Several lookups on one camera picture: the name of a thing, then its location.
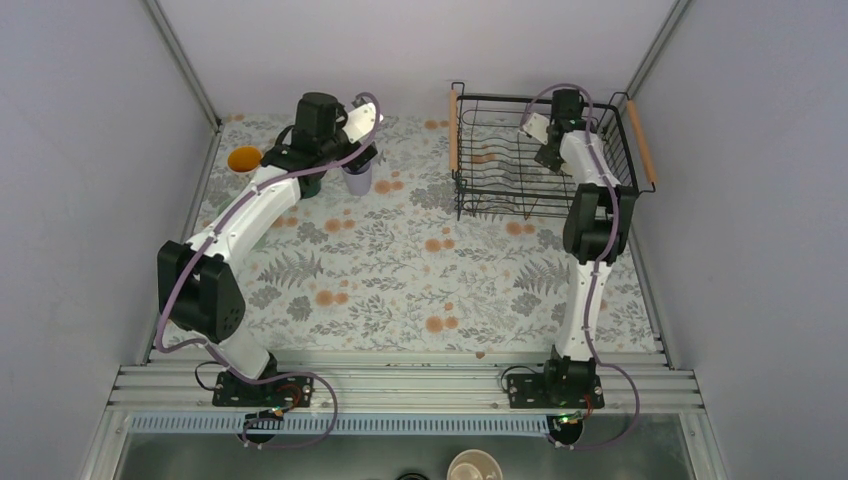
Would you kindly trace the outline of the lilac plastic cup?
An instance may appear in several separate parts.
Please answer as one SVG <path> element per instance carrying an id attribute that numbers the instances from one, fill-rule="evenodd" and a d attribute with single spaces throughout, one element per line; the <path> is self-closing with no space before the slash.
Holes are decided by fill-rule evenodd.
<path id="1" fill-rule="evenodd" d="M 372 165 L 367 163 L 359 169 L 342 168 L 342 175 L 348 192 L 357 197 L 369 193 L 372 185 Z"/>

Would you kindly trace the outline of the white patterned mug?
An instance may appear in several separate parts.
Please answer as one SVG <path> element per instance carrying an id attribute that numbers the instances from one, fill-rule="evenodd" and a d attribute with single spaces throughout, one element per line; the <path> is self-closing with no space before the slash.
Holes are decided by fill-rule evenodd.
<path id="1" fill-rule="evenodd" d="M 263 153 L 257 147 L 241 146 L 228 155 L 227 167 L 236 174 L 248 174 L 261 165 L 262 157 Z"/>

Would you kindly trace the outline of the dark green mug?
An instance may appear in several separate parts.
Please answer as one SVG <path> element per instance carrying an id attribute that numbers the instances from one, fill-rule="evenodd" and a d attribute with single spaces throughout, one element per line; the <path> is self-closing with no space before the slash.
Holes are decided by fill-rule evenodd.
<path id="1" fill-rule="evenodd" d="M 309 175 L 298 178 L 300 187 L 300 198 L 309 199 L 318 195 L 321 191 L 321 175 Z"/>

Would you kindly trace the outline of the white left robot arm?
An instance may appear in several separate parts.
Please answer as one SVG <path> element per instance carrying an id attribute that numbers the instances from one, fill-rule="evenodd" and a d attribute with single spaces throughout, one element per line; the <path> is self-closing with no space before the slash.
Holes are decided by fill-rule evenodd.
<path id="1" fill-rule="evenodd" d="M 351 106 L 327 93 L 302 95 L 293 122 L 262 153 L 234 200 L 200 232 L 167 241 L 158 251 L 158 352 L 196 345 L 239 381 L 239 392 L 252 404 L 276 396 L 275 359 L 242 323 L 246 303 L 233 266 L 285 211 L 315 196 L 328 171 L 372 160 L 382 121 L 370 92 L 358 94 Z"/>

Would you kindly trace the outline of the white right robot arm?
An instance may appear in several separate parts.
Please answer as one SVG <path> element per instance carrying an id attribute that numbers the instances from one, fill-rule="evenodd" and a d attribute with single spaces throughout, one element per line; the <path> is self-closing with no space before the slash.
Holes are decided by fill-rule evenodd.
<path id="1" fill-rule="evenodd" d="M 612 173 L 591 119 L 583 117 L 583 108 L 592 106 L 588 92 L 568 83 L 548 90 L 552 99 L 545 151 L 571 167 L 576 191 L 563 228 L 563 248 L 570 255 L 565 314 L 541 391 L 549 404 L 565 407 L 596 388 L 593 338 L 603 288 L 625 246 L 625 219 L 632 214 L 636 194 Z"/>

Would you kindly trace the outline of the floral table mat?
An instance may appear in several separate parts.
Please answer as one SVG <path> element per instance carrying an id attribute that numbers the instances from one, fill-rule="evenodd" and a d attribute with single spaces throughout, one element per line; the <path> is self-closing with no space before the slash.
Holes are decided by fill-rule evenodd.
<path id="1" fill-rule="evenodd" d="M 368 194 L 339 171 L 235 264 L 269 349 L 548 353 L 569 268 L 559 218 L 457 213 L 448 124 L 390 117 Z"/>

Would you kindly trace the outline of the beige bowl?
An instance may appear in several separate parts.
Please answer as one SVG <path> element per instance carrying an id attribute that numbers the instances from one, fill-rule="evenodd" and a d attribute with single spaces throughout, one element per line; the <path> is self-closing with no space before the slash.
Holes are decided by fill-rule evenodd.
<path id="1" fill-rule="evenodd" d="M 469 449 L 457 454 L 451 461 L 447 480 L 503 480 L 503 470 L 498 461 L 489 453 L 479 449 Z"/>

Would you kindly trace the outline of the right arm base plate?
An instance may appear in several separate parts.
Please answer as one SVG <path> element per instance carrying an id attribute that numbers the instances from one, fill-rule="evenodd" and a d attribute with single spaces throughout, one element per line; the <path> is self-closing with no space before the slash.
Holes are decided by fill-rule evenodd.
<path id="1" fill-rule="evenodd" d="M 606 406 L 598 376 L 547 380 L 542 373 L 509 373 L 505 387 L 513 409 L 602 409 Z"/>

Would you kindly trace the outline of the aluminium rail frame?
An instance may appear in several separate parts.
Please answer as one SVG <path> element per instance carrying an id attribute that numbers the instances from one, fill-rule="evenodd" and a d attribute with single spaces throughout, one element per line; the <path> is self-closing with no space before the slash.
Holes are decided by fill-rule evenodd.
<path id="1" fill-rule="evenodd" d="M 506 368 L 538 366 L 540 353 L 281 351 L 284 370 L 305 369 L 317 380 L 306 406 L 288 418 L 296 433 L 541 434 L 546 409 L 518 410 L 502 391 Z M 638 411 L 675 418 L 686 460 L 698 479 L 722 479 L 696 376 L 675 368 L 662 351 L 607 353 L 601 373 L 605 414 Z M 86 479 L 113 479 L 130 434 L 235 432 L 247 406 L 217 407 L 210 390 L 217 368 L 199 350 L 152 353 L 120 368 L 94 444 Z"/>

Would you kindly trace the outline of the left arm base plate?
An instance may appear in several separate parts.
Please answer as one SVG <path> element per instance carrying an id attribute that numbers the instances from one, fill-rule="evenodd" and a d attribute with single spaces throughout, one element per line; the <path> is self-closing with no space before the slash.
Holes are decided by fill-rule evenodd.
<path id="1" fill-rule="evenodd" d="M 314 380 L 304 376 L 284 376 L 274 382 L 254 385 L 229 372 L 218 375 L 212 397 L 215 407 L 290 408 L 308 407 Z"/>

